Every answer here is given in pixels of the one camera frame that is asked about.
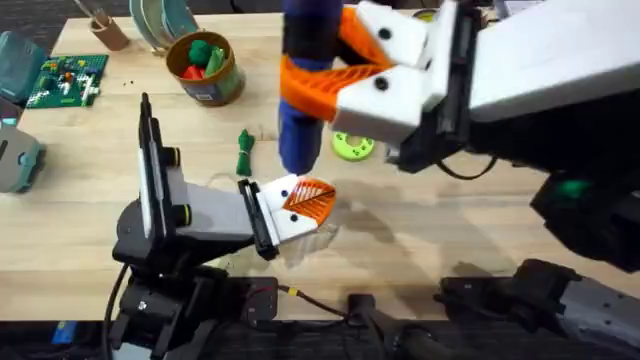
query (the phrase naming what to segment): blue cylinder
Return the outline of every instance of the blue cylinder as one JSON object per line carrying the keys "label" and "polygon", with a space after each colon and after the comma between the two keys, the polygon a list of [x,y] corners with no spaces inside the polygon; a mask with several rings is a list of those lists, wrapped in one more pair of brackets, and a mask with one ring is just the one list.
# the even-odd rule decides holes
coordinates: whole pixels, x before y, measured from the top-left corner
{"label": "blue cylinder", "polygon": [[[283,52],[300,68],[331,69],[336,54],[342,0],[284,0]],[[322,119],[315,119],[280,104],[279,153],[284,167],[293,174],[313,169],[322,146]]]}

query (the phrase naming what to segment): green light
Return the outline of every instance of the green light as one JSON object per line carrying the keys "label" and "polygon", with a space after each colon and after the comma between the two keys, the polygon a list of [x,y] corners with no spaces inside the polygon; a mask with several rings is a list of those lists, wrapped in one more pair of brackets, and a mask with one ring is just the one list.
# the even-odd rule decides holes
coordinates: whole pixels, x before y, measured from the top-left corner
{"label": "green light", "polygon": [[558,195],[577,200],[584,195],[591,183],[584,180],[567,180],[558,184],[556,191]]}

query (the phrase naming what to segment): screw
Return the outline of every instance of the screw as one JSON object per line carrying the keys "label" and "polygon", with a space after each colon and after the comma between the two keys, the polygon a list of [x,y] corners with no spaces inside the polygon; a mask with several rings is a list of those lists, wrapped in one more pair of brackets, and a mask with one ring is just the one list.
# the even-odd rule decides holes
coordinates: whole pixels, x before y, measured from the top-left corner
{"label": "screw", "polygon": [[385,91],[389,88],[389,81],[387,81],[386,78],[380,76],[376,78],[376,80],[374,81],[374,85],[376,86],[376,89]]}
{"label": "screw", "polygon": [[378,37],[380,37],[380,39],[382,39],[382,40],[391,39],[391,30],[389,30],[387,28],[380,29],[380,31],[378,31]]}

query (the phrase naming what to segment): tin can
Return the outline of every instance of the tin can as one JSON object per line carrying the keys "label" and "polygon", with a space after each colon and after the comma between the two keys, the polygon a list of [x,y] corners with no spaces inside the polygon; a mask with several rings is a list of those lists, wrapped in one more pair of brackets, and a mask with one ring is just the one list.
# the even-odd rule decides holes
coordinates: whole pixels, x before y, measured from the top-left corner
{"label": "tin can", "polygon": [[[204,40],[225,51],[226,59],[214,74],[200,80],[182,78],[189,65],[189,49],[194,40]],[[223,106],[237,99],[245,86],[245,76],[236,63],[231,45],[222,35],[199,31],[178,39],[167,53],[167,68],[182,88],[204,106]]]}

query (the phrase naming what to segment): green ring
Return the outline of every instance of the green ring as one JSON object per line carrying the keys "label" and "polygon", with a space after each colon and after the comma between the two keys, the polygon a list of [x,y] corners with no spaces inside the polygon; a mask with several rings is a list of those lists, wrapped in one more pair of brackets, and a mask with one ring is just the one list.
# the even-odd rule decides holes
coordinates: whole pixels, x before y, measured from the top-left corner
{"label": "green ring", "polygon": [[337,132],[333,134],[333,150],[339,157],[347,161],[362,161],[369,157],[375,147],[375,141],[362,138],[362,142],[358,146],[349,145],[347,139],[349,134]]}

